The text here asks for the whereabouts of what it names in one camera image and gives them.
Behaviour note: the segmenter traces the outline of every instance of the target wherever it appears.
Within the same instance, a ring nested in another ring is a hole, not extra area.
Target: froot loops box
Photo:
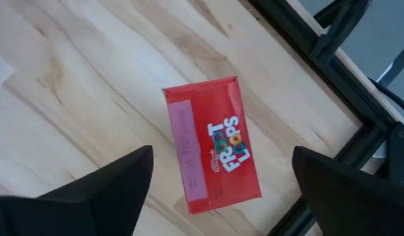
[[[189,213],[261,197],[237,77],[163,92]]]

